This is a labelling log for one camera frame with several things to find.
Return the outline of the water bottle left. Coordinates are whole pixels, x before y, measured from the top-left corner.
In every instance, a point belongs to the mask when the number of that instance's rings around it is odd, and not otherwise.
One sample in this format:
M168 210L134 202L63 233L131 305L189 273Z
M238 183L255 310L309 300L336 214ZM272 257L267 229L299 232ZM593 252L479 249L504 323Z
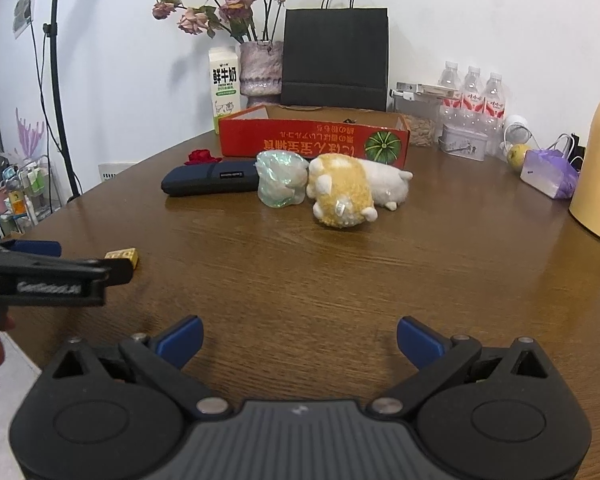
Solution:
M443 97L439 110L439 126L451 125L457 118L460 109L460 74L455 62L446 61L444 70L439 78L438 84L448 90Z

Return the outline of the navy blue pouch case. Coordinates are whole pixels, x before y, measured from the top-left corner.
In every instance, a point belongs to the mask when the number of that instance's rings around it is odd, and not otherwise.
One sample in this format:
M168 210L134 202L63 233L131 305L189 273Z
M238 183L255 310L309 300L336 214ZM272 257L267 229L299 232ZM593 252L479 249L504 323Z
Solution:
M171 197L257 191L259 175L254 159L222 160L171 170L161 182Z

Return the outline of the water bottle middle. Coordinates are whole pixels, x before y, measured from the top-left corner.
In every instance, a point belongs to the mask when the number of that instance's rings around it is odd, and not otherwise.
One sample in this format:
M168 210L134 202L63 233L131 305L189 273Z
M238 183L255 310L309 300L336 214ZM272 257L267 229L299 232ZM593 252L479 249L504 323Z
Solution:
M458 119L463 128L475 130L483 109L481 70L469 66L463 82Z

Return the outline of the water bottle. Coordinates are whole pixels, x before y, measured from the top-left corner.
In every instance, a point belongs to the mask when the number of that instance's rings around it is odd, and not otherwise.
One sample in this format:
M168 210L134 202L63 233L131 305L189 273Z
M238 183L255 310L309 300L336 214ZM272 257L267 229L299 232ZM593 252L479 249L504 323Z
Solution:
M481 70L469 66L463 82L458 119L463 128L475 130L483 109Z
M451 125L457 118L460 109L460 74L455 62L446 61L444 70L439 78L438 84L448 90L443 97L439 110L439 126Z
M502 86L502 76L492 73L483 91L482 126L488 137L486 154L495 156L501 143L502 125L506 99Z

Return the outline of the clear plastic food container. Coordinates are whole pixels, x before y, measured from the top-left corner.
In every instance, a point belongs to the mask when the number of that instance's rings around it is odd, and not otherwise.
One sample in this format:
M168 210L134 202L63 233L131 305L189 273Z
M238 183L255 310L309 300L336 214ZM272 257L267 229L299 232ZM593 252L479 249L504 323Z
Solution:
M419 148L434 145L441 100L406 90L390 90L391 109L404 115L410 125L410 143Z

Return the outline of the purple textured vase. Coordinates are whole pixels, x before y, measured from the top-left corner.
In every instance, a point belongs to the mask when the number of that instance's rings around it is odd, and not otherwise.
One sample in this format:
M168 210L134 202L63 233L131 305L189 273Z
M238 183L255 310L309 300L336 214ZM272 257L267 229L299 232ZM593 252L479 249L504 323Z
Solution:
M239 48L240 93L247 106L278 103L283 87L283 41L249 41Z

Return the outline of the purple gift bag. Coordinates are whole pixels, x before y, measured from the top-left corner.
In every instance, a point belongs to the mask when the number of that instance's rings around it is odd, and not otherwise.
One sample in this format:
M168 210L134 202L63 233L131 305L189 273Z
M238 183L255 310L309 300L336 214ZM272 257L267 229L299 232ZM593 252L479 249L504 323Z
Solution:
M562 134L546 150L529 150L520 180L552 200L571 200L579 180L578 170L568 158L573 148L572 136Z

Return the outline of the iridescent plastic wrapped bundle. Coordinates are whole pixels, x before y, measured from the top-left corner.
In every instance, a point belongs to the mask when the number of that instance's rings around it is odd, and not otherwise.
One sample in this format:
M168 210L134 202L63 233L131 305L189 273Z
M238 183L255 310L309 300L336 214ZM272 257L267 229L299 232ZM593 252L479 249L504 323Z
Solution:
M257 154L258 196L271 208L300 205L306 198L309 162L297 153L269 150Z

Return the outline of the white green milk carton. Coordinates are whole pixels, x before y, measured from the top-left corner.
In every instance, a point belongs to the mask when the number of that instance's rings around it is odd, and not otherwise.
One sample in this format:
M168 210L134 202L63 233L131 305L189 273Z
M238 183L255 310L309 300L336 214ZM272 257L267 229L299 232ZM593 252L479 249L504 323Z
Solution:
M209 73L213 125L220 133L220 119L242 109L240 98L239 58L232 47L209 50Z

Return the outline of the small white tin box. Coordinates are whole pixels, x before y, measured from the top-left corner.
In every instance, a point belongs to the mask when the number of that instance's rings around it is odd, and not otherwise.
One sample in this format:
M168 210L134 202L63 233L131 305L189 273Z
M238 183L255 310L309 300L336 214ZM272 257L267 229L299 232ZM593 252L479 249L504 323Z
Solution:
M445 154L483 162L486 158L488 136L453 125L444 125L438 143L440 150Z

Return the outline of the black paper bag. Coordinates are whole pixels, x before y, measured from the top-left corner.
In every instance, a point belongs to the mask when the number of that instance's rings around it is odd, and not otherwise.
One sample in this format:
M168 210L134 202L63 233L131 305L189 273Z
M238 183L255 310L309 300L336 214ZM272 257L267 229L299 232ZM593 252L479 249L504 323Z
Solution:
M386 8L286 12L280 102L380 110L387 107L389 20Z

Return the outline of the small gold block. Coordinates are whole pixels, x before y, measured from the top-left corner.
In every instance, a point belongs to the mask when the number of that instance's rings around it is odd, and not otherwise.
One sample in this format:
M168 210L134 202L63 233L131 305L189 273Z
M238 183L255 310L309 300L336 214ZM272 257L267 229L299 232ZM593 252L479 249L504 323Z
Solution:
M105 259L126 259L132 263L133 269L136 269L138 260L140 260L140 254L138 253L136 248L124 248L124 249L116 249L111 252L107 252L105 255Z

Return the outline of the yellow white plush toy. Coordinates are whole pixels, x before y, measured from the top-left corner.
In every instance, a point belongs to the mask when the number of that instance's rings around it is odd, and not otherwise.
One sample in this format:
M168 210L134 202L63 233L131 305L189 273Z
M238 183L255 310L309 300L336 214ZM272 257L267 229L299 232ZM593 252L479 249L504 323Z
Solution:
M410 190L411 171L341 154L323 154L309 163L306 196L314 218L334 229L349 229L378 218L377 206L396 211Z

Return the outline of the flat white red box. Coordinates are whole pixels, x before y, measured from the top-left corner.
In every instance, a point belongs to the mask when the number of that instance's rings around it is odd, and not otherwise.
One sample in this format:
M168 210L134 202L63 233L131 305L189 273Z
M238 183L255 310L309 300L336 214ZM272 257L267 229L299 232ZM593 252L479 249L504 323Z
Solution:
M410 82L398 82L396 91L409 93L413 96L424 96L429 99L457 99L460 92L454 88L439 86L438 84L411 84Z

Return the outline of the yellow green apple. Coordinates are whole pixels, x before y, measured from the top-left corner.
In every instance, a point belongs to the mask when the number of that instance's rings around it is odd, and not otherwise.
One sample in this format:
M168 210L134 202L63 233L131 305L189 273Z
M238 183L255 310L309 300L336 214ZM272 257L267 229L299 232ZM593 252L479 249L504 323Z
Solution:
M531 148L528 144L514 144L509 148L506 154L506 160L508 166L512 168L516 174L521 173L522 167L524 166L524 159L530 150Z

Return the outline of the dried rose bouquet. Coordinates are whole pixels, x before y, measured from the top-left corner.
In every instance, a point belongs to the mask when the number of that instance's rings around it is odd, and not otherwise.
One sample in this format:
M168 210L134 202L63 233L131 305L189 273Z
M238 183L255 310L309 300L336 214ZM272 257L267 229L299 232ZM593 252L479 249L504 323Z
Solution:
M287 0L206 0L188 6L183 0L155 0L151 16L165 21L175 16L181 32L214 38L226 32L238 44L272 42Z

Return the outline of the orange cardboard box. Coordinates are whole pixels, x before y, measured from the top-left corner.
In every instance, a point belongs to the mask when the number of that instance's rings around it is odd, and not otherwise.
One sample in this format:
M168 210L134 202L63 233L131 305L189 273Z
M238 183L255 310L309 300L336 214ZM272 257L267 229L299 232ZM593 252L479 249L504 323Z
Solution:
M339 107L258 105L219 120L225 157L282 150L306 159L337 153L405 165L411 127L399 113Z

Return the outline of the water bottle right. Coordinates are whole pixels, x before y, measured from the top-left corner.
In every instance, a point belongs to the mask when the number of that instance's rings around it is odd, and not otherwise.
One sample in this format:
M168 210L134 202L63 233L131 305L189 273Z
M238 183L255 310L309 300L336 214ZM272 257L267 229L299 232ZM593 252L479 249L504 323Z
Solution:
M483 91L482 126L488 137L486 154L495 156L501 143L502 125L506 99L502 86L502 76L492 73Z

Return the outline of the red fabric rose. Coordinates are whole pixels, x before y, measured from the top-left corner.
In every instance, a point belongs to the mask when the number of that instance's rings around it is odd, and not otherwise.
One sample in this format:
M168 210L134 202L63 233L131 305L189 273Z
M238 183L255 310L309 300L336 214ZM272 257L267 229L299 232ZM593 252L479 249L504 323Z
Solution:
M216 164L222 160L221 157L215 157L209 150L191 151L185 162L186 166Z

